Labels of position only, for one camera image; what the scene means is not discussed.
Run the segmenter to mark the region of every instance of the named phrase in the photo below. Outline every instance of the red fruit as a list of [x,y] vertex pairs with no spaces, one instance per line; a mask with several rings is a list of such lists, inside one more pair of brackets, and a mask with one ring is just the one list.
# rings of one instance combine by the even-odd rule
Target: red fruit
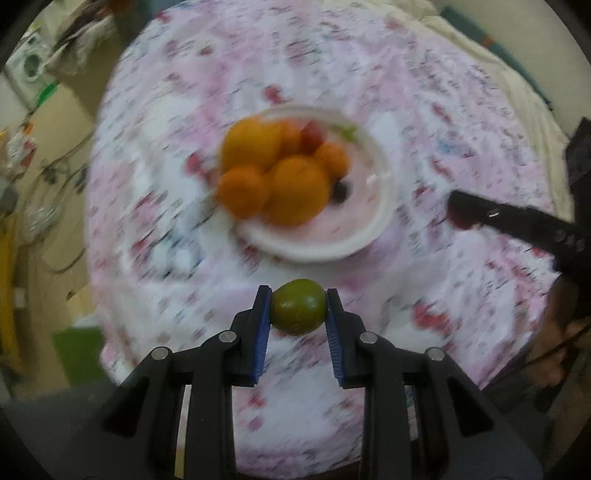
[[308,155],[314,154],[325,140],[326,136],[320,124],[315,120],[309,121],[301,131],[302,152]]

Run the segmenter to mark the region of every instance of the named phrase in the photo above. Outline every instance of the table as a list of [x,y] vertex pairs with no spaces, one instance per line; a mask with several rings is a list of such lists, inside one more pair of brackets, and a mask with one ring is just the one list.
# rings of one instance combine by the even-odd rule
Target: table
[[[311,278],[401,348],[445,349],[480,386],[525,345],[551,259],[488,228],[458,231],[462,188],[552,211],[545,172],[488,75],[454,45],[353,3],[204,0],[160,14],[103,98],[87,207],[89,267],[121,382],[152,348],[197,346],[260,284]],[[391,158],[394,219],[338,262],[297,265],[248,245],[212,200],[238,119],[283,102],[338,108]],[[243,473],[311,475],[354,462],[363,392],[339,389],[326,334],[271,332],[265,373],[233,395]]]

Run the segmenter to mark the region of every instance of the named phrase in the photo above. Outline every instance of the beige fabric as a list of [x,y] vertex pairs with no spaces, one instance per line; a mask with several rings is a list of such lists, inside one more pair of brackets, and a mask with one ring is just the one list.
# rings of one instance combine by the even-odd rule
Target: beige fabric
[[564,148],[569,140],[544,101],[519,73],[453,28],[437,15],[437,9],[427,0],[322,0],[322,3],[327,7],[356,5],[378,11],[382,15],[390,15],[415,31],[446,37],[473,57],[507,96],[524,126],[531,146],[544,163],[556,215],[565,220],[573,220],[573,200],[563,158]]

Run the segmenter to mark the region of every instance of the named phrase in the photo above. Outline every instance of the plate of fruit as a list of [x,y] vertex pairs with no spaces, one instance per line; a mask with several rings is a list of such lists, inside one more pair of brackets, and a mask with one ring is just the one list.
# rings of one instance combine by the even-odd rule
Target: plate of fruit
[[244,118],[224,137],[219,161],[219,203],[246,240],[287,260],[348,257],[394,212],[390,162],[336,110],[282,105]]

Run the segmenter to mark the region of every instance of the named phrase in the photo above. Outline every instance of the green object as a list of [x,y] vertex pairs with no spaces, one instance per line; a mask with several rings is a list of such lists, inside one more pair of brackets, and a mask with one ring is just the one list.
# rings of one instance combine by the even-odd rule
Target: green object
[[511,55],[506,49],[499,45],[492,37],[490,37],[474,20],[465,17],[458,10],[453,7],[445,7],[440,14],[445,18],[455,29],[462,32],[465,36],[478,42],[484,48],[493,52],[497,57],[503,60],[509,67],[518,72],[527,83],[535,90],[535,92],[542,97],[546,105],[551,110],[550,100],[543,94],[542,90],[534,78],[526,71],[521,63]]
[[37,96],[37,108],[43,105],[46,100],[52,96],[55,91],[57,90],[57,85],[55,83],[50,83],[47,85],[43,91]]
[[99,363],[105,338],[99,328],[68,328],[53,334],[53,346],[72,387],[106,378]]
[[326,293],[316,282],[292,280],[271,295],[271,324],[288,335],[313,332],[326,318]]

